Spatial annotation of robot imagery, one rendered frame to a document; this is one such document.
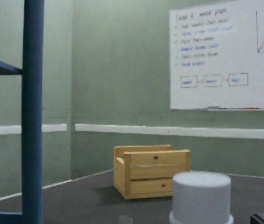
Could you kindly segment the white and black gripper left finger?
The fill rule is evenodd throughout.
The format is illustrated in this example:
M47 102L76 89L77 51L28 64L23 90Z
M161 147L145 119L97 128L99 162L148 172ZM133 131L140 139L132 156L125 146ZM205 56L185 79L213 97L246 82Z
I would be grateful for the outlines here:
M129 218L129 215L119 215L118 224L133 224L133 218Z

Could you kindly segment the blue shelving unit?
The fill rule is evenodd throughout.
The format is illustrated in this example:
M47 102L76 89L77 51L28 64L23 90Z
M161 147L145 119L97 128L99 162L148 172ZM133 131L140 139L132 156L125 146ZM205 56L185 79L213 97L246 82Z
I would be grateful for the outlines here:
M24 0L22 69L0 60L0 75L22 75L22 212L0 211L0 224L43 224L42 83L45 0Z

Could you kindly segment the grey bottle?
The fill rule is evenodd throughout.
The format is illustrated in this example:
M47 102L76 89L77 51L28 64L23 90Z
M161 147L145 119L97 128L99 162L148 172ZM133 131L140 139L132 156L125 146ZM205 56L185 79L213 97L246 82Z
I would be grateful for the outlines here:
M171 224L233 224L230 213L231 177L209 171L173 175Z

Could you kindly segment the small wooden crate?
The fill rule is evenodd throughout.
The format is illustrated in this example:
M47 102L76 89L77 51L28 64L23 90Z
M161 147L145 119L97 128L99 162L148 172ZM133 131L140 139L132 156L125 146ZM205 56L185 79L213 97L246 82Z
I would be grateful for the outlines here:
M172 151L172 146L120 146L116 150L114 186L125 199L172 196L173 175L182 171L190 171L190 150L151 151ZM180 163L181 161L185 163ZM167 164L136 165L136 163Z

